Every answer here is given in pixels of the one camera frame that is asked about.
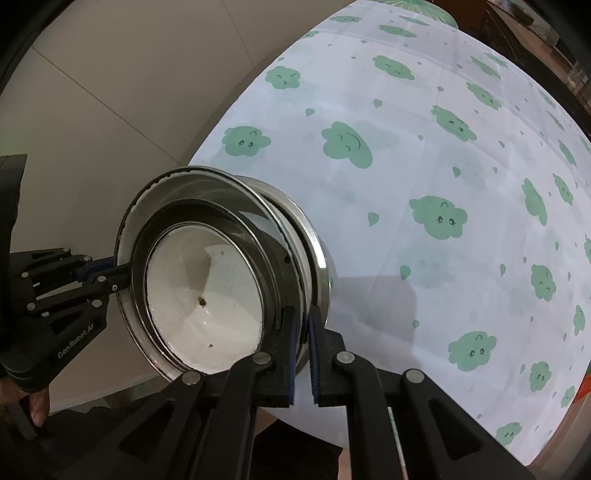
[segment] tablecloth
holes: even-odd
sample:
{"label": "tablecloth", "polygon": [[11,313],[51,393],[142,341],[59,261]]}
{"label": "tablecloth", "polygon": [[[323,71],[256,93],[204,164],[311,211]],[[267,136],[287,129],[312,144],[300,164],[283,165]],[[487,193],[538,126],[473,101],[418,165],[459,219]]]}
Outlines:
{"label": "tablecloth", "polygon": [[[517,66],[461,31],[358,0],[302,36],[193,157],[265,181],[335,264],[327,327],[420,368],[521,462],[589,363],[591,146]],[[344,409],[295,427],[347,444]]]}

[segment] finger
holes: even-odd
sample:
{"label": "finger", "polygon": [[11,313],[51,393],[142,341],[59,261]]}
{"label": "finger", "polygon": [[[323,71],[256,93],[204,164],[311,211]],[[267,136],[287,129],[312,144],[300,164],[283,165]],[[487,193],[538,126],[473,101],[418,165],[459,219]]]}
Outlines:
{"label": "finger", "polygon": [[16,403],[26,396],[27,394],[18,388],[11,378],[0,380],[0,405]]}
{"label": "finger", "polygon": [[31,419],[38,427],[42,426],[49,415],[49,388],[29,395]]}

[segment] metal screw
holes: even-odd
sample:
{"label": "metal screw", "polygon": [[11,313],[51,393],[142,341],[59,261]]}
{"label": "metal screw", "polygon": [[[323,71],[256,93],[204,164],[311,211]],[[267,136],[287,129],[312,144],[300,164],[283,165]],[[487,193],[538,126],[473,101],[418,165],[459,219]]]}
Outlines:
{"label": "metal screw", "polygon": [[407,380],[412,383],[421,383],[425,380],[425,374],[420,370],[413,368],[407,372]]}
{"label": "metal screw", "polygon": [[185,385],[197,385],[201,381],[201,375],[195,370],[183,373],[183,383]]}
{"label": "metal screw", "polygon": [[336,359],[342,364],[349,364],[355,360],[355,356],[351,352],[342,351],[336,354]]}
{"label": "metal screw", "polygon": [[271,361],[271,356],[267,352],[257,352],[252,356],[252,361],[257,365],[266,365]]}

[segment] black device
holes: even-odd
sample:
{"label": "black device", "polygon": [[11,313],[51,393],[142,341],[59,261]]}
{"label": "black device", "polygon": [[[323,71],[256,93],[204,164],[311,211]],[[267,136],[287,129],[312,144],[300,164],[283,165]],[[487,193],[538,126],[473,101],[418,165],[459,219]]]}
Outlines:
{"label": "black device", "polygon": [[[14,220],[25,157],[4,160],[0,168],[9,165],[13,173],[5,176],[5,208]],[[131,266],[93,261],[69,248],[4,253],[0,365],[32,393],[104,330],[109,296],[129,287]],[[68,285],[75,288],[59,291]],[[247,480],[257,408],[289,407],[294,399],[294,309],[284,306],[273,323],[259,352],[215,375],[183,373],[60,480]],[[398,375],[348,352],[341,335],[324,328],[318,307],[310,309],[306,327],[314,402],[347,408],[356,480],[403,478],[393,424],[410,480],[533,478],[420,370]]]}

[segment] floor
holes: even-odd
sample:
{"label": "floor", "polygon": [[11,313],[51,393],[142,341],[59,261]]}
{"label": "floor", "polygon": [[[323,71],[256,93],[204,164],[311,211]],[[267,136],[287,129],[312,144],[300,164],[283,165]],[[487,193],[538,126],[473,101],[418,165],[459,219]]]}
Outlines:
{"label": "floor", "polygon": [[[0,97],[0,155],[27,153],[12,250],[113,253],[126,208],[186,165],[252,79],[349,0],[76,0]],[[154,376],[114,301],[52,383],[54,410]]]}

